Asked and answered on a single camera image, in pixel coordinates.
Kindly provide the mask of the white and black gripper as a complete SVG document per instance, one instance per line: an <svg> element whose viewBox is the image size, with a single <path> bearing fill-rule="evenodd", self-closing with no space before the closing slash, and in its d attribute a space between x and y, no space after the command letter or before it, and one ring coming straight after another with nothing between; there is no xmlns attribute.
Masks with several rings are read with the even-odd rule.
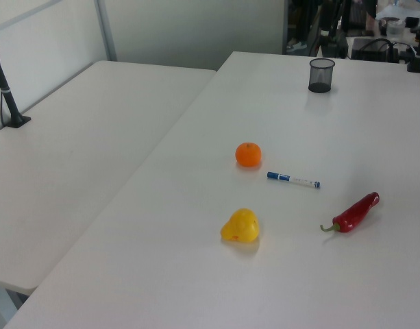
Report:
<svg viewBox="0 0 420 329"><path fill-rule="evenodd" d="M330 33L330 21L332 22L331 25L331 36L335 36L338 24L339 24L339 17L340 17L340 9L341 9L340 0L323 0L321 2L321 10L320 10L320 21L321 21L321 37L328 37Z"/></svg>

